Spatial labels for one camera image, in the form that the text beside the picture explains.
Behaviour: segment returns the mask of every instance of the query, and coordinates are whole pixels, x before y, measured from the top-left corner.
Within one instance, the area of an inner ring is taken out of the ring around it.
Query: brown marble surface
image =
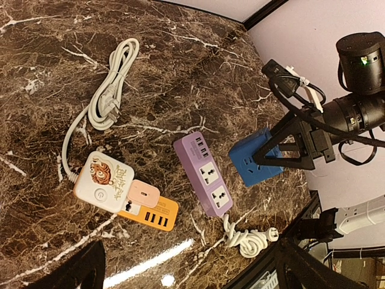
[[[252,260],[225,247],[221,219],[208,218],[191,189],[172,148],[189,132],[207,139],[239,230],[282,230],[308,200],[300,171],[246,188],[227,156],[283,115],[240,24],[145,0],[5,0],[0,25],[0,288],[41,278],[97,239],[106,287],[163,288],[171,275],[172,288],[221,288],[234,278]],[[78,200],[60,164],[69,125],[106,76],[111,51],[129,37],[141,48],[122,116],[105,132],[81,122],[69,164],[79,170],[96,149],[129,164],[137,179],[178,202],[172,232]]]

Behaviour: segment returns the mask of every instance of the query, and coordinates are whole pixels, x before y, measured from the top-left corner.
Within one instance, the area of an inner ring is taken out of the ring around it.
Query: white plug
[[[113,122],[118,121],[120,114],[120,100],[115,98],[115,93],[116,86],[114,84],[110,84],[97,102],[97,109],[99,110],[100,116],[108,117]]]
[[[276,242],[279,239],[278,230],[274,227],[269,228],[269,230],[265,232],[265,235],[267,240],[269,240],[270,242]]]

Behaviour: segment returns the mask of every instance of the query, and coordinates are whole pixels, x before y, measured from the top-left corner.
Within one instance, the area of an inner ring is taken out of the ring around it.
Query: black cylinder
[[[356,135],[385,123],[385,92],[371,96],[351,93],[324,105],[325,123]],[[346,140],[329,134],[333,145]]]

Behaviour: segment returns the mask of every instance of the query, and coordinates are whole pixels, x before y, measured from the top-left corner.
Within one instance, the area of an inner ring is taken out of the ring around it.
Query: power cord
[[[137,39],[129,38],[119,43],[116,50],[109,56],[107,77],[95,91],[90,104],[79,113],[70,125],[61,149],[61,161],[70,181],[75,183],[78,178],[78,174],[71,172],[67,163],[68,144],[73,131],[87,113],[90,123],[98,131],[105,131],[117,122],[120,114],[123,83],[138,53],[139,42]]]
[[[239,251],[245,258],[254,258],[268,246],[267,241],[276,242],[279,239],[279,233],[276,228],[269,228],[266,232],[257,230],[248,230],[244,232],[235,231],[236,223],[229,222],[229,215],[223,217],[223,228],[227,235],[226,246],[235,247],[239,245]]]

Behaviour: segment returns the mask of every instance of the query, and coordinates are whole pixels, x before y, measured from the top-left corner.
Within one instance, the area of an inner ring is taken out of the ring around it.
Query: black frame
[[[216,16],[219,16],[219,17],[222,17],[222,18],[225,18],[225,19],[228,19],[228,20],[231,20],[231,21],[243,24],[247,31],[252,29],[255,25],[257,25],[259,22],[264,20],[267,16],[269,16],[271,13],[276,11],[283,4],[285,4],[286,2],[289,2],[289,0],[271,0],[269,3],[267,3],[261,9],[256,11],[253,15],[251,15],[248,19],[246,19],[245,21],[241,22],[241,21],[238,21],[238,20],[226,17],[226,16],[222,16],[222,15],[210,12],[210,11],[202,10],[202,9],[195,8],[195,7],[190,7],[190,6],[179,4],[179,3],[170,2],[168,0],[153,0],[153,1],[155,1],[155,2],[165,2],[165,3],[168,3],[168,4],[177,5],[177,6],[180,6],[180,7],[185,7],[185,8],[189,8],[189,9],[193,9],[193,10],[209,13],[209,14],[212,14],[212,15],[216,15]]]
[[[289,0],[270,1],[261,9],[259,9],[257,12],[255,12],[253,15],[251,15],[246,21],[244,21],[243,25],[245,26],[246,30],[249,31],[255,25],[257,25],[259,22],[264,20],[267,16],[269,16],[271,13],[276,11],[279,7],[281,7],[283,4],[287,2],[289,2]]]

